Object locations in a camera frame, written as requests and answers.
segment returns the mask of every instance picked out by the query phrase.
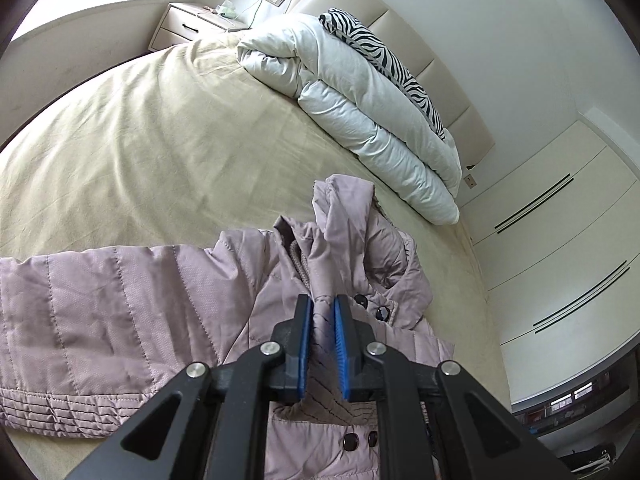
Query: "headboard panel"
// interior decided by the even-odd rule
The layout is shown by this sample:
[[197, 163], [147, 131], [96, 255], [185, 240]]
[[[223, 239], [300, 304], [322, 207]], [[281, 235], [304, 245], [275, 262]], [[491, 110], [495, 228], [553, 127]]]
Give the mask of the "headboard panel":
[[476, 165], [495, 141], [447, 67], [405, 20], [382, 0], [291, 0], [287, 12], [317, 16], [346, 10], [382, 40], [424, 87], [442, 123], [456, 140], [463, 168]]

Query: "cable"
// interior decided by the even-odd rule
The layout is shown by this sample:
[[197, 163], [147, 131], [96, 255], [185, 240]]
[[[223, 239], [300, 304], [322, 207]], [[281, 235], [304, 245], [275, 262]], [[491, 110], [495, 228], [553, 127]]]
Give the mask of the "cable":
[[238, 13], [238, 16], [241, 16], [242, 14], [244, 14], [245, 12], [247, 12], [249, 9], [251, 9], [251, 7], [253, 7], [256, 3], [258, 3], [260, 0], [255, 0], [250, 6], [248, 6], [245, 10], [243, 10], [242, 12]]
[[252, 25], [254, 24], [255, 17], [256, 17], [256, 15], [258, 14], [258, 11], [260, 10], [260, 6], [262, 5], [262, 2], [263, 2], [263, 1], [264, 1], [264, 0], [260, 0], [260, 3], [258, 4], [257, 9], [255, 9], [254, 17], [253, 17], [253, 19], [251, 20], [251, 23], [249, 24], [249, 28], [251, 28], [251, 27], [252, 27]]

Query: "windowsill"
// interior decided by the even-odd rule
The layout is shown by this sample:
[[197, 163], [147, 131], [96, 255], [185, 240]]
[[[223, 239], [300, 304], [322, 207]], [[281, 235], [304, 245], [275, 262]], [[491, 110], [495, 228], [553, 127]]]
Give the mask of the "windowsill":
[[25, 40], [32, 32], [41, 27], [50, 28], [63, 18], [83, 14], [89, 9], [103, 6], [116, 6], [132, 0], [38, 0], [14, 34], [12, 42]]

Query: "bed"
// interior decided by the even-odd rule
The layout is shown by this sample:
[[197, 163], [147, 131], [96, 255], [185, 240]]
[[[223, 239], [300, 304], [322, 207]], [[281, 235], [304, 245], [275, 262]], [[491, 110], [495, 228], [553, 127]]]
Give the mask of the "bed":
[[[446, 67], [381, 0], [291, 0], [287, 12], [340, 7], [370, 26], [426, 88], [463, 166], [493, 141]], [[498, 400], [510, 393], [478, 263], [464, 226], [434, 226], [238, 64], [242, 33], [198, 40], [102, 74], [39, 115], [0, 153], [0, 254], [26, 258], [108, 245], [211, 246], [225, 228], [311, 221], [314, 181], [370, 180], [411, 234], [430, 279], [426, 312], [454, 358]], [[40, 479], [59, 479], [99, 440], [7, 429]]]

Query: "drawer handle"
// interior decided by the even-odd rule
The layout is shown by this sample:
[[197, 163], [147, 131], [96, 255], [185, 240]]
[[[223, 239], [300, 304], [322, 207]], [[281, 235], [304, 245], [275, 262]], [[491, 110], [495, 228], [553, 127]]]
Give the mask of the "drawer handle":
[[560, 192], [560, 190], [564, 189], [569, 184], [571, 184], [574, 181], [574, 178], [573, 177], [569, 178], [570, 176], [571, 176], [571, 173], [567, 173], [564, 177], [562, 177], [560, 180], [558, 180], [558, 182], [553, 184], [553, 186], [551, 186], [549, 189], [547, 189], [540, 196], [538, 196], [535, 199], [533, 199], [526, 206], [524, 206], [522, 209], [516, 211], [514, 214], [512, 214], [506, 220], [503, 220], [502, 222], [500, 222], [497, 226], [494, 227], [494, 229], [498, 229], [497, 234], [500, 234], [501, 232], [507, 230], [509, 227], [514, 225], [516, 222], [519, 222], [520, 220], [522, 220], [529, 213], [535, 211], [537, 208], [539, 208], [541, 205], [543, 205], [543, 203], [545, 203], [547, 200], [549, 200], [555, 194]]
[[185, 23], [183, 23], [182, 26], [184, 28], [186, 28], [187, 30], [190, 30], [191, 32], [195, 32], [196, 34], [200, 33], [200, 31], [197, 28], [190, 27], [189, 25], [187, 25]]
[[617, 280], [622, 278], [622, 276], [624, 276], [624, 274], [631, 268], [626, 263], [627, 263], [627, 260], [622, 262], [619, 266], [617, 266], [614, 270], [612, 270], [604, 279], [600, 280], [596, 285], [592, 286], [589, 290], [587, 290], [587, 292], [585, 292], [583, 295], [573, 300], [571, 303], [565, 305], [559, 310], [556, 310], [553, 314], [550, 314], [549, 316], [546, 316], [540, 321], [534, 323], [533, 328], [537, 327], [538, 325], [542, 325], [546, 323], [544, 326], [536, 330], [536, 334], [538, 332], [542, 332], [543, 330], [546, 330], [552, 325], [555, 325], [558, 321], [562, 321], [565, 317], [570, 316], [576, 310], [580, 310], [591, 300], [594, 300], [595, 298], [597, 298], [600, 294], [602, 294], [605, 290], [607, 290], [611, 285], [613, 285]]

